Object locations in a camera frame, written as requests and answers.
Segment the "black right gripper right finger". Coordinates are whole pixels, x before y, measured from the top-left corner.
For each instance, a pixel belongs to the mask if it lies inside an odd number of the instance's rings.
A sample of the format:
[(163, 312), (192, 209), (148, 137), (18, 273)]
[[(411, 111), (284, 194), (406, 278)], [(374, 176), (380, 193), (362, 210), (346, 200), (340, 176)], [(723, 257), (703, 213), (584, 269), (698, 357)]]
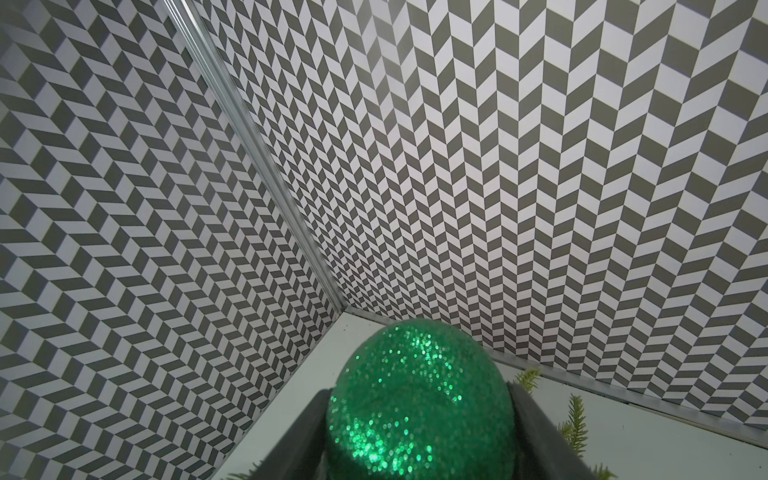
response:
[(519, 384), (507, 383), (514, 407), (513, 479), (595, 480), (596, 477)]

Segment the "small green christmas tree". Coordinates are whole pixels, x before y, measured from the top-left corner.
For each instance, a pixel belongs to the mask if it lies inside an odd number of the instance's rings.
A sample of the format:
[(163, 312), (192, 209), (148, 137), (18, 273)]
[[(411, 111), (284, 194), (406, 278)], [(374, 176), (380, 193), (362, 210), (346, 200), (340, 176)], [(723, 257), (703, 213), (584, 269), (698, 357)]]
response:
[[(540, 370), (538, 368), (529, 368), (517, 374), (515, 379), (509, 383), (521, 385), (532, 397), (532, 392), (538, 384), (539, 377)], [(588, 429), (584, 402), (581, 396), (572, 394), (569, 397), (568, 419), (555, 425), (555, 427), (564, 437), (568, 445), (576, 452), (577, 456), (583, 460), (583, 455), (588, 442)], [(260, 463), (254, 462), (248, 471), (228, 473), (225, 477), (227, 479), (247, 479), (247, 476), (252, 472), (252, 469)], [(587, 467), (592, 471), (596, 479), (614, 479), (616, 477), (616, 475), (603, 464)]]

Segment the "green glitter ball ornament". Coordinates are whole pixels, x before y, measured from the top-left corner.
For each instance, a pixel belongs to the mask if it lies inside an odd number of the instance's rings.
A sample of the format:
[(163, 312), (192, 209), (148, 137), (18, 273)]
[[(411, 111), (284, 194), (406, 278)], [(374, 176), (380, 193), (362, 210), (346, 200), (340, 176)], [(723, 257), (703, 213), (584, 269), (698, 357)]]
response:
[(389, 325), (344, 365), (327, 407), (331, 479), (510, 479), (513, 400), (490, 356), (445, 323)]

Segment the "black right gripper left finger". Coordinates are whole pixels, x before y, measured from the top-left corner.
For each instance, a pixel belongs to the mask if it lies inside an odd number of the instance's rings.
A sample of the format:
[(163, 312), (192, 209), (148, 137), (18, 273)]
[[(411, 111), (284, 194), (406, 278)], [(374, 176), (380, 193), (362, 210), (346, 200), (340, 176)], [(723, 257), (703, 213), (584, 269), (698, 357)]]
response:
[(323, 389), (315, 394), (248, 480), (329, 479), (325, 447), (331, 393)]

